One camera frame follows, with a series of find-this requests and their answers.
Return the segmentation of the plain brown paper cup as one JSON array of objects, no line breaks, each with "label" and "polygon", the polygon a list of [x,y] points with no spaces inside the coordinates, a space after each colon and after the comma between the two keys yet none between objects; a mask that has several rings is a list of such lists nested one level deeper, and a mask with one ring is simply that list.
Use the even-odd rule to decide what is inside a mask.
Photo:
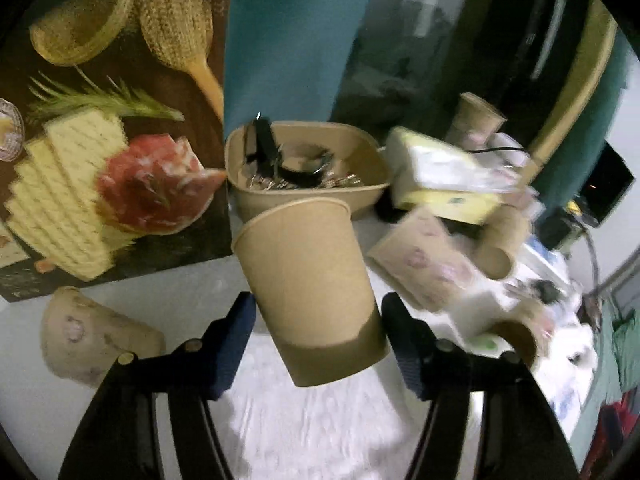
[{"label": "plain brown paper cup", "polygon": [[244,224],[232,250],[296,386],[335,382],[386,356],[346,203],[321,197],[271,208]]}]

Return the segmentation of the patterned brown paper cup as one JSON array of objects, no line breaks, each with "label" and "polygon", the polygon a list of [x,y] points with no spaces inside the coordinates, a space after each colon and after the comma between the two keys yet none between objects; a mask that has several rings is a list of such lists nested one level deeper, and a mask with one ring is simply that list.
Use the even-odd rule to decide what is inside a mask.
[{"label": "patterned brown paper cup", "polygon": [[66,286],[54,292],[43,312],[40,349],[53,375],[96,388],[121,354],[160,356],[166,341],[159,330]]}]

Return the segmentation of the small brown cup lower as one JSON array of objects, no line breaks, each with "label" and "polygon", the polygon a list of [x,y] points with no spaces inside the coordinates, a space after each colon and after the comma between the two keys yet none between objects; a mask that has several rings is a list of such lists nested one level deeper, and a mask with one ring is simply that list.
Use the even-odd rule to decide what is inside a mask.
[{"label": "small brown cup lower", "polygon": [[508,315],[488,328],[488,332],[506,341],[533,370],[549,354],[555,324],[547,307],[537,299],[523,299]]}]

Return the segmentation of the small brown cup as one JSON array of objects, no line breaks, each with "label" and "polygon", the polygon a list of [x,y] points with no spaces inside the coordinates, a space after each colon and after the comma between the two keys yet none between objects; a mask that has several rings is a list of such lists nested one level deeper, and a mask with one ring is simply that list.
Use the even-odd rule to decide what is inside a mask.
[{"label": "small brown cup", "polygon": [[483,224],[473,252],[473,263],[486,278],[504,280],[513,271],[516,256],[531,230],[530,220],[523,211],[501,205]]},{"label": "small brown cup", "polygon": [[508,315],[488,328],[488,332],[506,341],[533,370],[549,354],[555,324],[547,307],[537,299],[523,299]]}]

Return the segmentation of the white paper cup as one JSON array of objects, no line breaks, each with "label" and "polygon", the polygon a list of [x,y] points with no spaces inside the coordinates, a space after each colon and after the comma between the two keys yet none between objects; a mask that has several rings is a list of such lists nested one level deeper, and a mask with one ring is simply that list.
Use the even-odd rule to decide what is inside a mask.
[{"label": "white paper cup", "polygon": [[450,304],[447,310],[466,351],[477,356],[498,358],[513,347],[494,333],[492,326],[506,316],[492,292],[473,292]]}]

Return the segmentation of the patterned cup lying right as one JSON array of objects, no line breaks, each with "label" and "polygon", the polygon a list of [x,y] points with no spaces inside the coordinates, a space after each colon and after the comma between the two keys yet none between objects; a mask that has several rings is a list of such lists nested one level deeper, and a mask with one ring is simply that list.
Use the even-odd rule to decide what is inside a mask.
[{"label": "patterned cup lying right", "polygon": [[437,312],[473,285],[472,263],[457,250],[448,230],[426,205],[413,208],[368,252],[416,300]]}]

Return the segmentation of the small brown cup upper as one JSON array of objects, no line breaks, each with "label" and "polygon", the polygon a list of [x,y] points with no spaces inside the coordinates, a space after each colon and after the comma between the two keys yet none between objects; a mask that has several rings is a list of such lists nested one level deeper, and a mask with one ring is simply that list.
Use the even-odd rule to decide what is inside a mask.
[{"label": "small brown cup upper", "polygon": [[531,230],[530,220],[523,211],[501,205],[483,224],[473,252],[473,263],[486,278],[504,280],[513,271],[516,256]]}]

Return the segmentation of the teal curtain right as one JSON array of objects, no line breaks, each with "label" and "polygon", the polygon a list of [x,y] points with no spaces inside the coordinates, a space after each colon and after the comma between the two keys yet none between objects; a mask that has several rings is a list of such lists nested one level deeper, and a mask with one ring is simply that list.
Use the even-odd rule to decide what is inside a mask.
[{"label": "teal curtain right", "polygon": [[608,65],[574,126],[533,182],[544,214],[564,208],[580,191],[604,149],[626,87],[630,44],[616,32]]}]

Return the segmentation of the teal curtain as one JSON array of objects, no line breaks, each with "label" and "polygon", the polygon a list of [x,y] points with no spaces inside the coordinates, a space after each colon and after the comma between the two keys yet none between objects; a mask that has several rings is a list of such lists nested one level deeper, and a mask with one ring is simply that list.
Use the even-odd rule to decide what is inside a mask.
[{"label": "teal curtain", "polygon": [[224,133],[257,114],[325,122],[369,0],[231,0]]},{"label": "teal curtain", "polygon": [[580,191],[604,149],[626,87],[630,44],[616,32],[608,65],[574,126],[533,182],[544,214],[564,208]]}]

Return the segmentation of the black monitor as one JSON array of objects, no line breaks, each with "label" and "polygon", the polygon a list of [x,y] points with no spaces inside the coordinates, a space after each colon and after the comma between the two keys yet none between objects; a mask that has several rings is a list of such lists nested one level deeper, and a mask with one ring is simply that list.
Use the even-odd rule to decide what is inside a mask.
[{"label": "black monitor", "polygon": [[577,195],[582,220],[597,228],[634,183],[634,175],[611,144],[604,148]]}]

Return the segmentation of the brown paper bowl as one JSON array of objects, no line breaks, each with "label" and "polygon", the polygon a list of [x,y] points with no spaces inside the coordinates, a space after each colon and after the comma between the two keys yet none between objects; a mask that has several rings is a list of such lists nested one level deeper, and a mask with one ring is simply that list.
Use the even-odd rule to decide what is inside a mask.
[{"label": "brown paper bowl", "polygon": [[311,197],[337,198],[353,217],[373,207],[390,170],[369,133],[334,122],[273,122],[274,154],[258,154],[254,124],[234,130],[224,161],[235,207],[247,221],[275,206]]}]

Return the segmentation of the upright patterned paper cup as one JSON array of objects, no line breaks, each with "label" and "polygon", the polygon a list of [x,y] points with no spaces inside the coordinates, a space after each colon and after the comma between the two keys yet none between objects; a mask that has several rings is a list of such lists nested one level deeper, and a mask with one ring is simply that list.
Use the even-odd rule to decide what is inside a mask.
[{"label": "upright patterned paper cup", "polygon": [[490,103],[472,92],[463,92],[444,140],[467,151],[480,150],[505,122],[503,114]]}]

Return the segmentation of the brown cracker box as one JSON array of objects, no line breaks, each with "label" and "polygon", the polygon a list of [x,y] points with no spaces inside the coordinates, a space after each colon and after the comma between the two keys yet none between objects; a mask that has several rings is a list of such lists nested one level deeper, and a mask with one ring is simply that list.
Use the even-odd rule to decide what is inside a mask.
[{"label": "brown cracker box", "polygon": [[1,0],[1,296],[227,257],[230,0]]}]

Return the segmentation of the yellow curtain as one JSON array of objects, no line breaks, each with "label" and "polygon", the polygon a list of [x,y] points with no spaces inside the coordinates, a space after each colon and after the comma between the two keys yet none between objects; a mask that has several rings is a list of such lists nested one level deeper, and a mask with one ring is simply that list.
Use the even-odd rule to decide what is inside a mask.
[{"label": "yellow curtain", "polygon": [[530,147],[530,162],[521,170],[532,182],[586,108],[610,59],[617,24],[601,0],[591,0],[574,62],[548,119]]}]

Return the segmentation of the teal curtain left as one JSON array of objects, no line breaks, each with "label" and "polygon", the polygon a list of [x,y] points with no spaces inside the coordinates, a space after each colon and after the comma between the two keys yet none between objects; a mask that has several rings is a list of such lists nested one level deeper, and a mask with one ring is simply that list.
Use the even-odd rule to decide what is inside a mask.
[{"label": "teal curtain left", "polygon": [[231,0],[224,133],[257,114],[325,122],[369,0]]}]

